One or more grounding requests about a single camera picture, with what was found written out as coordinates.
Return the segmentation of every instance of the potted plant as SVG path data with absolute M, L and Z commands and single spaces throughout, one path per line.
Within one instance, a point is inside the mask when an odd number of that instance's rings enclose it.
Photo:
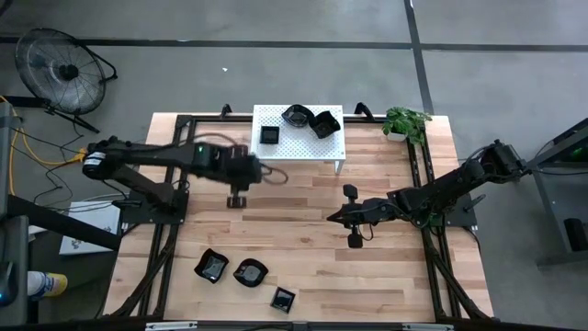
M 425 113 L 404 107 L 392 107 L 386 112 L 382 132 L 393 142 L 403 142 L 408 138 L 412 144 L 424 143 L 423 128 L 427 120 L 431 120 L 431 117 Z

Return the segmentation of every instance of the gray floor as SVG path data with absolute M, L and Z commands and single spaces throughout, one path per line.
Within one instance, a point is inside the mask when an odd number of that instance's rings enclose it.
M 413 5 L 422 42 L 588 43 L 582 14 L 588 4 L 582 0 L 413 0 Z M 17 1 L 0 17 L 1 35 L 33 27 L 97 38 L 410 41 L 402 0 Z M 140 140 L 153 112 L 219 111 L 224 103 L 236 111 L 254 104 L 335 103 L 352 112 L 358 101 L 379 113 L 398 105 L 423 109 L 411 51 L 93 49 L 118 67 L 120 79 L 87 116 L 103 132 L 87 134 L 83 143 L 111 134 Z M 26 95 L 13 51 L 14 45 L 0 45 L 0 91 Z M 449 116 L 458 156 L 464 158 L 500 138 L 530 159 L 545 141 L 585 118 L 587 61 L 586 53 L 424 53 L 435 114 Z M 75 136 L 70 125 L 38 111 L 20 113 L 31 134 L 56 143 Z M 32 147 L 48 159 L 59 157 L 41 144 Z M 18 155 L 17 194 L 32 199 L 49 188 L 44 172 Z M 79 167 L 58 174 L 76 199 L 111 191 L 85 178 Z M 488 196 L 476 213 L 496 316 L 586 328 L 588 266 L 543 271 L 535 266 L 536 258 L 560 247 L 533 179 L 488 184 L 474 193 Z M 64 191 L 40 201 L 63 198 Z M 88 307 L 93 314 L 95 307 Z

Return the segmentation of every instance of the fan guard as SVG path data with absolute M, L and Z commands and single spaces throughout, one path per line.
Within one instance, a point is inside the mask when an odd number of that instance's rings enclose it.
M 47 108 L 73 115 L 96 109 L 106 81 L 116 78 L 116 72 L 105 78 L 98 59 L 104 61 L 80 40 L 55 29 L 33 29 L 17 43 L 17 70 L 28 90 Z

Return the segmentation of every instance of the white bottle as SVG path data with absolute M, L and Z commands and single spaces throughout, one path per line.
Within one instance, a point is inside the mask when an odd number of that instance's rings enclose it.
M 27 277 L 27 295 L 33 299 L 58 296 L 67 288 L 67 277 L 65 275 L 29 271 Z

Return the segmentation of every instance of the white pot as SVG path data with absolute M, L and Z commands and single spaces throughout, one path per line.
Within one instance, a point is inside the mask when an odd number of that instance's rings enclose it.
M 391 142 L 404 142 L 406 140 L 406 134 L 401 133 L 390 132 L 386 137 Z

